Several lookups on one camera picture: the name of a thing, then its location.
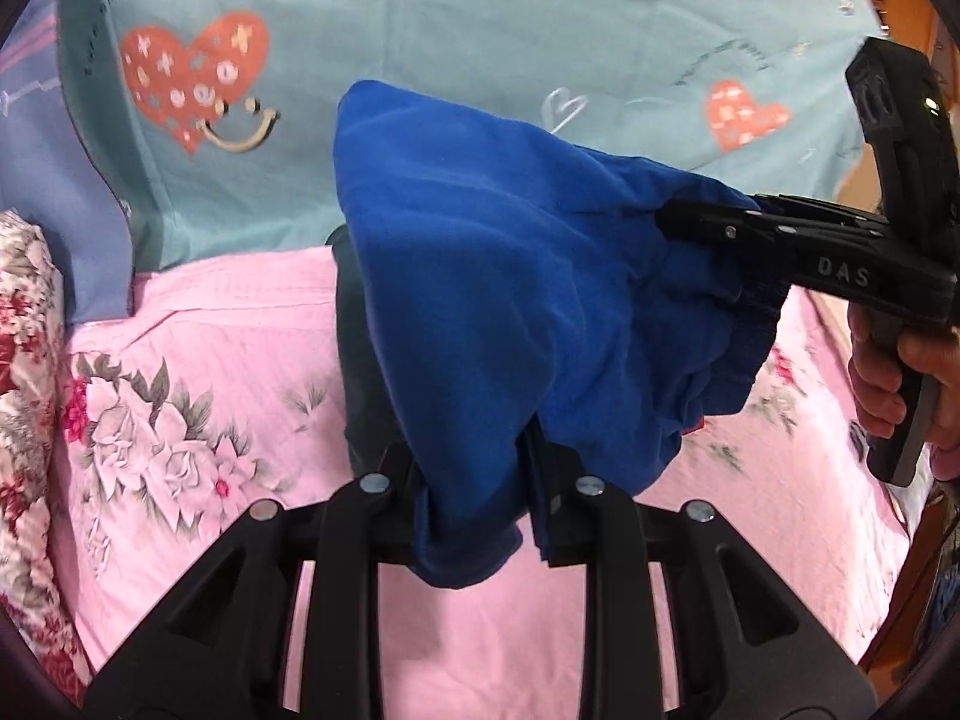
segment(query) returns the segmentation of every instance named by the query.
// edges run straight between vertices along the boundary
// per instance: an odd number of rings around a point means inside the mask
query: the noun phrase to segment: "teal fabric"
[[[843,69],[878,33],[868,0],[61,0],[59,10],[64,95],[94,164],[131,206],[138,271],[325,242],[343,221],[330,162],[337,101],[358,79],[747,193],[829,198],[862,146]],[[239,77],[237,63],[218,76],[243,25],[257,56]],[[138,35],[152,38],[144,53]],[[203,60],[176,89],[160,76],[162,46],[179,52],[174,74]],[[182,117],[200,81],[205,111],[229,104],[210,114],[225,140],[261,121],[247,98],[280,118],[257,148],[225,151]],[[749,96],[748,113],[774,130],[742,148],[712,128],[712,95],[734,87],[733,116]]]

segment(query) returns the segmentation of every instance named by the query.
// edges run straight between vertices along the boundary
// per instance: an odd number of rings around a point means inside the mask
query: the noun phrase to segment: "pink stripe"
[[[6,73],[14,65],[18,65],[24,59],[27,59],[30,56],[33,56],[35,53],[40,52],[45,49],[45,47],[52,45],[56,42],[56,31],[51,30],[47,32],[40,40],[33,43],[30,46],[23,47],[22,50],[15,52],[13,56],[7,57],[6,55],[0,56],[0,73]]]
[[[47,29],[54,28],[56,26],[56,13],[51,13],[43,19],[40,19],[39,22],[31,26],[26,32],[20,35],[15,43],[8,43],[6,46],[3,46],[3,50],[0,50],[0,60],[4,59],[8,53],[16,52],[17,50],[22,49],[27,43],[30,43],[34,40],[37,35],[40,35],[42,32],[45,32]]]

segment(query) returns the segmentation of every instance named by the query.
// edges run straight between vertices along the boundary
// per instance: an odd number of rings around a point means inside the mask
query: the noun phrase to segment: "pink bed sheet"
[[[53,546],[95,668],[248,501],[299,506],[349,478],[335,275],[327,250],[184,266],[140,285],[132,319],[88,325],[69,341],[78,424],[64,425],[56,460]],[[669,509],[712,501],[859,659],[908,539],[848,443],[824,365],[836,357],[808,296],[794,290],[746,409],[687,437],[641,499]],[[583,573],[545,568],[521,526],[522,549],[481,586],[435,590],[405,569],[381,569],[388,716],[575,712]],[[662,621],[662,593],[658,607]]]

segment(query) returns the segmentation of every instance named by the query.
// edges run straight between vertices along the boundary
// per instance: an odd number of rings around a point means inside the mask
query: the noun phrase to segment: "human hand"
[[[906,418],[906,404],[898,394],[901,371],[895,359],[880,351],[870,338],[870,316],[863,306],[850,304],[847,314],[853,337],[850,380],[856,399],[856,415],[863,429],[889,439],[896,425]],[[898,353],[913,370],[936,378],[940,400],[926,440],[937,447],[934,476],[960,476],[960,338],[952,331],[923,333],[904,330]]]

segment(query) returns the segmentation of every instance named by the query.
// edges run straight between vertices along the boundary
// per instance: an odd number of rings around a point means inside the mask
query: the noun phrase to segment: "screw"
[[[690,501],[686,505],[686,515],[694,522],[710,522],[716,517],[716,509],[707,501]]]
[[[257,522],[267,522],[280,513],[280,504],[269,498],[261,498],[254,501],[250,507],[250,516]]]
[[[577,480],[577,492],[580,495],[587,495],[591,498],[596,498],[597,495],[603,493],[606,485],[603,483],[603,479],[598,479],[595,476],[581,476]]]
[[[370,495],[380,495],[390,490],[390,479],[382,473],[369,473],[360,480],[360,490]]]

